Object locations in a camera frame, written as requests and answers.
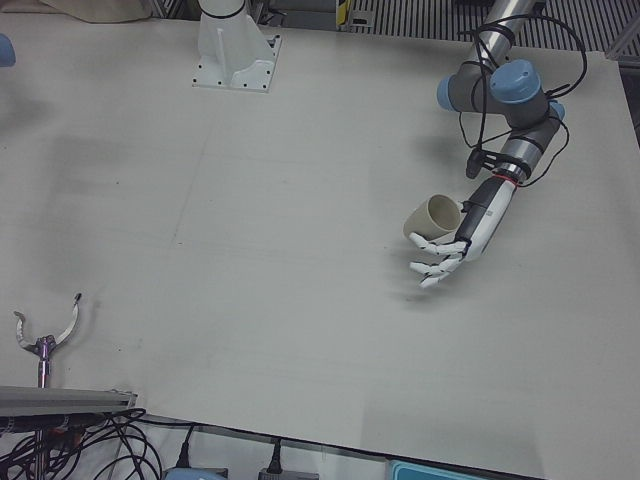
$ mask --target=cable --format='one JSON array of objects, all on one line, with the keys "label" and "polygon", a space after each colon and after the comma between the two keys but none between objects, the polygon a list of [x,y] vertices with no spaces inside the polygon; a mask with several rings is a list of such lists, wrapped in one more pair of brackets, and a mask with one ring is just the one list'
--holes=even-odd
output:
[{"label": "cable", "polygon": [[187,436],[184,439],[184,442],[182,442],[182,447],[180,447],[180,454],[178,455],[178,461],[176,462],[175,468],[191,468],[191,465],[189,464],[189,438],[191,438],[194,428],[196,428],[195,425],[191,425],[191,427],[189,427]]},{"label": "cable", "polygon": [[547,172],[549,172],[551,165],[553,165],[553,161],[558,157],[558,155],[562,153],[562,151],[565,148],[567,148],[567,145],[569,145],[569,137],[570,137],[569,127],[567,127],[567,125],[562,120],[558,119],[558,121],[560,122],[560,125],[562,126],[562,128],[564,128],[564,131],[566,134],[564,144],[562,145],[562,147],[560,147],[560,150],[558,150],[556,153],[553,154],[553,157],[551,157],[551,160],[549,160],[549,164],[546,166],[544,171],[538,177],[536,177],[534,180],[531,180],[529,183],[519,185],[519,187],[521,188],[530,187],[531,185],[535,184],[540,179],[542,179],[542,177],[544,177],[547,174]]},{"label": "cable", "polygon": [[[464,140],[464,143],[466,143],[466,144],[467,144],[467,147],[469,147],[469,148],[471,148],[471,149],[474,149],[474,148],[476,148],[476,147],[478,147],[478,146],[480,146],[480,145],[478,145],[477,143],[476,143],[475,145],[471,145],[471,144],[469,143],[469,140],[467,139],[467,133],[465,132],[465,130],[464,130],[464,125],[462,124],[462,113],[463,113],[463,112],[460,112],[460,114],[458,115],[458,124],[460,125],[460,132],[462,133],[462,138],[463,138],[463,140]],[[490,137],[490,138],[485,138],[485,139],[482,141],[482,144],[489,143],[489,142],[493,142],[494,140],[497,140],[498,138],[504,137],[505,135],[509,135],[509,134],[511,134],[512,132],[513,132],[513,129],[511,129],[511,130],[507,130],[506,132],[502,132],[502,133],[500,133],[500,134],[498,134],[498,135],[495,135],[495,136],[493,136],[493,137]]]},{"label": "cable", "polygon": [[280,448],[281,448],[281,439],[276,439],[275,445],[273,446],[273,454],[271,455],[271,462],[267,467],[267,473],[280,475],[282,473],[282,465],[280,464]]},{"label": "cable", "polygon": [[[93,427],[98,423],[104,422],[102,426],[91,431],[85,428],[83,437],[78,445],[69,451],[61,451],[57,455],[52,454],[52,449],[57,443],[57,439],[45,436],[45,438],[37,443],[33,436],[22,439],[15,445],[11,452],[1,457],[0,479],[17,480],[18,478],[26,478],[27,480],[31,480],[34,477],[31,467],[34,465],[38,454],[47,453],[48,465],[46,472],[48,474],[48,480],[67,480],[76,469],[82,453],[87,448],[102,444],[106,441],[119,440],[127,448],[128,455],[119,457],[119,459],[116,459],[114,462],[110,462],[100,471],[99,475],[102,475],[105,470],[117,462],[128,459],[132,462],[134,468],[127,479],[136,474],[140,479],[148,478],[145,477],[143,471],[143,468],[146,469],[148,467],[152,473],[152,477],[160,480],[162,475],[160,456],[153,445],[147,440],[144,432],[136,425],[133,425],[134,422],[139,422],[141,420],[140,417],[145,414],[146,411],[144,409],[131,409],[116,414],[105,414],[106,422],[104,419],[101,419],[99,422],[90,425],[90,427]],[[129,428],[131,431],[125,432],[125,428]],[[141,453],[135,453],[133,442],[139,442],[139,444],[141,444]],[[13,477],[9,477],[9,469],[13,468],[16,468],[17,471],[15,475],[12,473],[12,475],[14,475]]]},{"label": "cable", "polygon": [[563,22],[562,20],[559,20],[557,18],[553,18],[553,17],[549,17],[547,15],[541,15],[541,14],[510,15],[508,17],[503,17],[503,18],[500,18],[498,20],[494,20],[493,22],[485,23],[485,24],[479,26],[475,30],[467,30],[467,31],[460,32],[459,35],[473,35],[474,36],[474,43],[479,43],[480,41],[482,41],[479,38],[480,33],[485,32],[485,31],[499,31],[500,28],[504,27],[503,25],[501,25],[501,22],[506,22],[506,21],[509,21],[509,20],[517,20],[517,19],[541,20],[541,21],[546,21],[546,22],[553,23],[554,25],[557,25],[560,28],[564,29],[569,34],[569,36],[573,39],[573,41],[576,44],[576,48],[580,52],[580,57],[581,57],[581,60],[582,60],[582,70],[580,72],[580,75],[578,76],[578,79],[575,82],[573,82],[572,84],[566,84],[566,85],[562,85],[560,87],[556,87],[554,89],[548,90],[546,93],[547,93],[547,97],[552,99],[552,98],[563,97],[563,96],[567,95],[568,93],[572,92],[578,85],[580,85],[580,83],[582,83],[582,81],[584,80],[584,77],[587,74],[587,68],[588,68],[587,49],[586,49],[586,47],[584,45],[584,42],[582,41],[582,39],[580,38],[578,33],[575,31],[575,29],[573,29],[566,22]]},{"label": "cable", "polygon": [[[470,149],[473,150],[473,152],[471,154],[472,156],[474,154],[477,156],[478,152],[480,152],[480,153],[489,153],[489,152],[485,152],[485,150],[482,148],[485,143],[490,142],[492,140],[495,140],[497,138],[500,138],[500,137],[502,137],[504,135],[510,134],[513,131],[513,130],[509,130],[509,131],[504,132],[502,134],[499,134],[499,135],[496,135],[494,137],[491,137],[490,139],[487,139],[487,140],[484,139],[484,132],[485,132],[485,126],[486,126],[486,117],[487,117],[487,103],[488,103],[487,72],[485,71],[485,69],[492,70],[492,68],[490,66],[488,66],[486,63],[487,63],[487,60],[488,60],[495,67],[499,67],[499,65],[498,65],[498,62],[496,61],[496,59],[491,54],[491,51],[488,48],[487,44],[480,37],[480,34],[482,32],[487,32],[487,31],[493,31],[493,32],[498,32],[498,33],[504,34],[504,30],[507,27],[505,27],[501,22],[506,22],[506,21],[509,21],[509,20],[516,20],[516,19],[527,19],[527,20],[534,20],[534,21],[540,20],[540,21],[550,22],[552,24],[555,24],[555,25],[559,26],[560,28],[562,28],[562,29],[564,29],[565,31],[568,32],[569,36],[573,39],[577,49],[580,52],[580,56],[581,56],[581,60],[582,60],[582,70],[580,72],[580,75],[578,76],[578,78],[573,83],[563,84],[563,85],[561,85],[559,87],[547,90],[545,92],[545,95],[549,100],[560,98],[560,97],[562,97],[564,95],[567,95],[568,93],[572,92],[575,88],[578,87],[578,85],[580,85],[580,83],[582,83],[582,81],[584,80],[584,78],[585,78],[585,76],[587,74],[588,62],[587,62],[586,48],[585,48],[584,42],[582,41],[582,39],[578,36],[576,31],[571,26],[569,26],[567,23],[565,23],[565,22],[563,22],[561,20],[558,20],[556,18],[553,18],[553,17],[549,17],[549,16],[541,15],[541,14],[510,15],[510,16],[503,17],[503,18],[500,18],[498,20],[492,21],[492,22],[485,23],[485,24],[481,25],[480,27],[478,27],[478,28],[476,28],[474,30],[467,30],[467,31],[460,32],[459,35],[472,35],[473,36],[473,45],[474,45],[474,48],[475,48],[475,51],[476,51],[476,56],[478,58],[478,67],[480,68],[480,80],[482,81],[482,110],[480,112],[482,117],[481,117],[481,120],[480,120],[480,129],[479,129],[479,133],[478,133],[478,141],[476,142],[475,145],[471,145],[469,140],[468,140],[468,138],[467,138],[467,135],[466,135],[466,132],[465,132],[465,129],[464,129],[464,125],[462,123],[462,112],[460,112],[460,115],[458,116],[458,124],[460,125],[460,131],[462,133],[462,138],[464,139],[465,144]],[[486,58],[483,57],[481,48],[486,53]],[[476,86],[477,86],[477,82],[474,85],[474,88],[473,88],[473,91],[472,91],[472,101],[475,99],[475,88],[476,88]],[[549,161],[549,164],[547,165],[545,170],[542,172],[542,174],[540,174],[540,176],[538,176],[537,178],[535,178],[534,180],[532,180],[529,183],[520,185],[521,187],[529,187],[529,186],[534,185],[535,183],[537,183],[540,179],[542,179],[549,172],[551,166],[553,165],[554,160],[558,157],[558,155],[560,155],[560,153],[562,153],[562,151],[569,144],[569,140],[570,140],[569,129],[562,122],[562,120],[559,120],[559,122],[560,122],[560,125],[564,128],[565,133],[566,133],[566,138],[565,138],[564,145],[560,148],[560,150],[558,150],[553,155],[553,157]],[[488,170],[492,169],[492,166],[490,164],[487,164],[487,163],[484,163],[482,165],[482,167],[486,168]]]}]

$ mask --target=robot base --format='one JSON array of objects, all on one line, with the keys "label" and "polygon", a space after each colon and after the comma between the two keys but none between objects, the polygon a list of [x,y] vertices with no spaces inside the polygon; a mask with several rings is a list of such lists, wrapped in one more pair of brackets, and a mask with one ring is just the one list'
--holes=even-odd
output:
[{"label": "robot base", "polygon": [[194,87],[267,93],[273,78],[282,39],[280,35],[266,35],[265,39],[273,51],[273,61],[256,60],[249,68],[234,72],[229,80],[217,58],[203,55],[193,76],[192,85]]}]

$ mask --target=metal grate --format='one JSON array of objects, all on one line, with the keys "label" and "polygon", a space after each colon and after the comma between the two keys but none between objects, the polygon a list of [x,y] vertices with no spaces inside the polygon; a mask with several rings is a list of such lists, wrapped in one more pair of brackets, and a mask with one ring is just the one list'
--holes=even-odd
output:
[{"label": "metal grate", "polygon": [[[354,0],[352,10],[373,12],[373,24],[350,31],[374,35],[461,40],[458,32],[476,28],[490,7],[457,4],[455,0]],[[548,0],[544,13],[573,27],[588,50],[606,51],[640,10],[640,0]],[[517,44],[575,50],[566,32],[548,22],[528,22]],[[625,52],[640,56],[640,38]]]}]

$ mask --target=power cord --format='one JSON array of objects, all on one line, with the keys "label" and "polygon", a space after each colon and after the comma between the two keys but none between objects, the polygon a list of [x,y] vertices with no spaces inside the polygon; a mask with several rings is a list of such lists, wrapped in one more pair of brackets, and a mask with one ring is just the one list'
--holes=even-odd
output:
[{"label": "power cord", "polygon": [[267,473],[273,475],[280,475],[282,473],[282,465],[280,464],[280,449],[281,449],[281,439],[276,439],[276,442],[273,446],[273,454],[271,455],[271,462],[269,462],[269,466],[267,467]]},{"label": "power cord", "polygon": [[176,462],[175,468],[191,468],[191,464],[189,463],[189,438],[191,438],[191,434],[193,433],[194,428],[196,428],[195,424],[189,427],[187,436],[184,439],[184,442],[182,442],[180,455],[178,455],[178,461]]}]

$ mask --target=white robotic hand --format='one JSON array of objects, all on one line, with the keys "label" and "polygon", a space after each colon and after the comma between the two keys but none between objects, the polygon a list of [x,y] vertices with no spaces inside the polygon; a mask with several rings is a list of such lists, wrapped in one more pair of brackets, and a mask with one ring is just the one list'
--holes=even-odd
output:
[{"label": "white robotic hand", "polygon": [[514,180],[495,175],[485,180],[471,198],[464,202],[466,217],[456,231],[454,241],[433,243],[417,233],[409,239],[430,255],[444,257],[441,262],[427,264],[411,262],[409,268],[423,275],[422,288],[428,288],[445,279],[464,261],[475,260],[482,255],[498,228],[516,190]]},{"label": "white robotic hand", "polygon": [[409,239],[415,243],[416,247],[431,255],[445,256],[440,263],[411,262],[409,264],[411,270],[424,275],[422,282],[420,282],[422,288],[435,285],[451,275],[464,261],[467,246],[469,245],[464,241],[438,245],[415,232],[409,235]]}]

